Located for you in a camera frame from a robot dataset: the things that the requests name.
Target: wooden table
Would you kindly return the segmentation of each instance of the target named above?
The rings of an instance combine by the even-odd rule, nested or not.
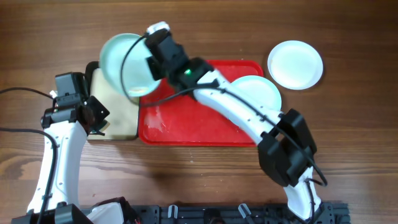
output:
[[[283,110],[300,111],[317,142],[316,162],[330,182],[318,194],[349,203],[353,223],[398,222],[396,1],[0,2],[0,89],[49,92],[55,75],[98,60],[110,37],[141,34],[158,21],[170,23],[191,56],[255,60],[264,70],[279,42],[309,43],[325,65],[321,82],[305,91],[278,89]],[[13,92],[0,105],[1,126],[40,129],[51,102]],[[25,214],[43,144],[35,134],[0,133],[0,222]],[[146,205],[286,202],[254,148],[97,142],[86,144],[80,165],[82,205],[119,196]]]

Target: wood grain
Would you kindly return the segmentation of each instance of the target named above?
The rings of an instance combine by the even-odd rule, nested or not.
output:
[[[112,36],[170,23],[191,56],[263,64],[284,40],[321,54],[325,75],[305,91],[281,86],[299,110],[330,185],[323,200],[349,203],[353,223],[398,223],[398,15],[396,1],[0,1],[0,89],[49,92],[54,76],[98,60]],[[51,105],[31,93],[0,97],[5,127],[40,128]],[[34,134],[0,133],[0,222],[25,214],[43,154]],[[90,142],[81,158],[82,205],[125,196],[132,204],[285,202],[253,148],[155,147]]]

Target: red mat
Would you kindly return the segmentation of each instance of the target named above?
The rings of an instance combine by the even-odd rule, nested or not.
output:
[[[249,60],[209,60],[233,82],[246,75],[263,76],[259,64]],[[152,103],[175,92],[166,80],[140,99]],[[251,139],[228,119],[189,96],[179,96],[160,106],[139,109],[138,135],[142,141],[171,146],[254,146]]]

